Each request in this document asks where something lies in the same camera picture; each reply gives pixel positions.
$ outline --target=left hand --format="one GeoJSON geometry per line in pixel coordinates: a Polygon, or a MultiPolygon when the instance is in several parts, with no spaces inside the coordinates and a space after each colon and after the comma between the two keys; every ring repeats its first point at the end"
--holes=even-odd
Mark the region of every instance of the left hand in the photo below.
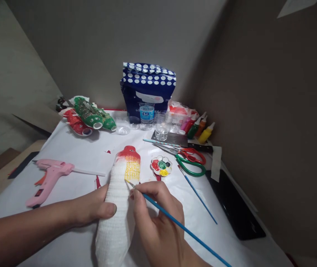
{"type": "Polygon", "coordinates": [[[96,219],[108,219],[117,212],[114,203],[104,202],[108,185],[102,186],[87,195],[69,200],[69,213],[74,226],[83,226],[96,219]]]}

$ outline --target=red scissor handle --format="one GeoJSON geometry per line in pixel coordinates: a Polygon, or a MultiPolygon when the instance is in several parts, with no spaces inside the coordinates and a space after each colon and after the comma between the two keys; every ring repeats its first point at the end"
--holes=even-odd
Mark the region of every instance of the red scissor handle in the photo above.
{"type": "Polygon", "coordinates": [[[179,150],[179,153],[183,154],[187,160],[189,160],[190,162],[196,162],[199,164],[204,165],[206,163],[206,158],[197,150],[195,150],[194,148],[183,148],[179,150]],[[192,154],[196,154],[198,155],[202,160],[198,160],[195,156],[193,156],[192,154],[188,154],[188,153],[192,153],[192,154]]]}

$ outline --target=hot glue gun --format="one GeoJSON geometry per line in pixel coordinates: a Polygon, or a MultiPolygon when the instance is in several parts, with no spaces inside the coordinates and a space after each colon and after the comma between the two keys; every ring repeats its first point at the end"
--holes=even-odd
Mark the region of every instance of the hot glue gun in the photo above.
{"type": "Polygon", "coordinates": [[[51,190],[54,188],[57,180],[63,175],[69,175],[70,172],[80,172],[84,174],[93,174],[99,176],[105,176],[106,174],[100,172],[83,171],[75,169],[73,164],[63,161],[56,161],[53,159],[40,159],[33,160],[40,169],[45,170],[45,175],[35,183],[40,185],[39,190],[35,195],[26,201],[26,206],[30,208],[38,208],[47,197],[50,195],[51,190]]]}

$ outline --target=blue polka dot bag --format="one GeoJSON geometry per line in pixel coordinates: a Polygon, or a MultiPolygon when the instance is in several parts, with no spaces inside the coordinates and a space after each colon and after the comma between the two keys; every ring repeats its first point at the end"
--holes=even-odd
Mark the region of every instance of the blue polka dot bag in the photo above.
{"type": "Polygon", "coordinates": [[[155,111],[167,110],[176,74],[159,65],[124,62],[120,86],[130,123],[140,123],[140,102],[154,103],[155,111]]]}

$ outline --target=flower-shaped palette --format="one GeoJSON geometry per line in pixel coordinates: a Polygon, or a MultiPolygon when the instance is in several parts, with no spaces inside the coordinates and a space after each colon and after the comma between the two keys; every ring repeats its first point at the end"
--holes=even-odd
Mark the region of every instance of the flower-shaped palette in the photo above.
{"type": "Polygon", "coordinates": [[[172,172],[172,162],[164,156],[157,156],[151,160],[151,169],[155,174],[166,177],[172,172]]]}

